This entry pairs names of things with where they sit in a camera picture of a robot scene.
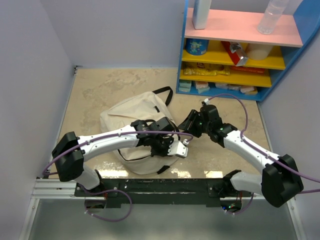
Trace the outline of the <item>beige student backpack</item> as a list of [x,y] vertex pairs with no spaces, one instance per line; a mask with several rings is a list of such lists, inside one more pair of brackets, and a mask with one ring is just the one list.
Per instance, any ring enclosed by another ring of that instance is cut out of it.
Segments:
[[138,131],[138,145],[114,151],[119,161],[131,172],[139,175],[161,174],[174,164],[176,156],[151,157],[151,147],[147,141],[158,136],[174,137],[180,140],[176,123],[168,105],[173,98],[173,90],[165,86],[154,91],[127,98],[100,114],[101,132],[111,132],[126,126]]

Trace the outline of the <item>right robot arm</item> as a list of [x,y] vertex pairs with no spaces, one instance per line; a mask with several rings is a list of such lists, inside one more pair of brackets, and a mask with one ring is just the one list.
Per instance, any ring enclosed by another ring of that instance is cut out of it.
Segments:
[[236,153],[258,170],[259,174],[234,170],[225,175],[214,186],[220,197],[233,197],[245,191],[262,195],[269,204],[279,208],[304,190],[296,162],[290,155],[280,156],[251,141],[235,126],[224,123],[214,105],[191,110],[178,129],[196,138],[208,135],[211,141]]

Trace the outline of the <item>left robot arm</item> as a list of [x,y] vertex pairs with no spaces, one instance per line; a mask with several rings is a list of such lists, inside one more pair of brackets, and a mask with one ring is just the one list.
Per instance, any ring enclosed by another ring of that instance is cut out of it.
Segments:
[[92,196],[99,196],[104,190],[101,175],[85,163],[109,152],[115,152],[135,174],[161,173],[176,161],[169,155],[169,147],[179,139],[174,135],[176,129],[172,121],[162,117],[136,120],[120,129],[90,136],[68,132],[52,151],[58,179],[74,180]]

